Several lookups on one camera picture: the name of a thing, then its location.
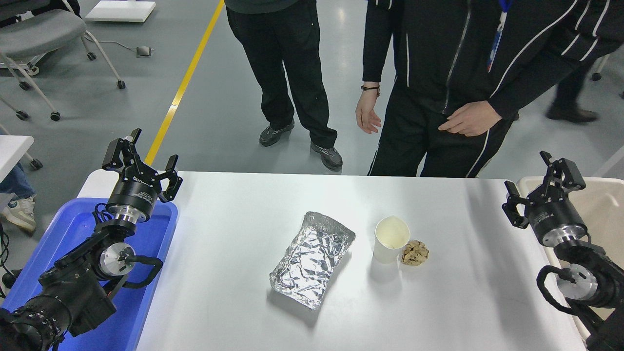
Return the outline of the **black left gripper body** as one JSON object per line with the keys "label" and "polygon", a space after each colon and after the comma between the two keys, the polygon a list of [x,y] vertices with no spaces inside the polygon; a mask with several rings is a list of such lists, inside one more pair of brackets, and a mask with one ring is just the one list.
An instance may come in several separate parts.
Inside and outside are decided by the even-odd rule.
{"label": "black left gripper body", "polygon": [[111,214],[120,213],[123,207],[132,208],[140,217],[151,217],[157,200],[159,187],[154,187],[152,177],[157,171],[144,168],[138,173],[133,168],[115,170],[119,178],[106,204],[106,210]]}

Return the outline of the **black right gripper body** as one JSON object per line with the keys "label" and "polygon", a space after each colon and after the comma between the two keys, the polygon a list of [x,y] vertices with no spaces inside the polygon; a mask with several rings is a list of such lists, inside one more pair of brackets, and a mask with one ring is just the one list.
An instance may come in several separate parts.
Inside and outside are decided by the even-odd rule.
{"label": "black right gripper body", "polygon": [[529,194],[526,217],[537,238],[583,238],[585,223],[569,194]]}

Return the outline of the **person's right hand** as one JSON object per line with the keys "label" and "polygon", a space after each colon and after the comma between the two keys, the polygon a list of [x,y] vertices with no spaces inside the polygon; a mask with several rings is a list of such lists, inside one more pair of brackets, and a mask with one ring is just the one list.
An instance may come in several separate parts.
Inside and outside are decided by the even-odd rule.
{"label": "person's right hand", "polygon": [[374,110],[378,97],[378,87],[363,90],[356,105],[356,124],[367,134],[378,133],[382,126],[381,118]]}

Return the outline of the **person's left hand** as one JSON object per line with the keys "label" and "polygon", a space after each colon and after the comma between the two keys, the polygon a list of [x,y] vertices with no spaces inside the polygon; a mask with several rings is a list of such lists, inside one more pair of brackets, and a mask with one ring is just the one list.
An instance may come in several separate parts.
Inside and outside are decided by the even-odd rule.
{"label": "person's left hand", "polygon": [[477,137],[490,130],[502,117],[488,101],[470,102],[452,113],[439,131]]}

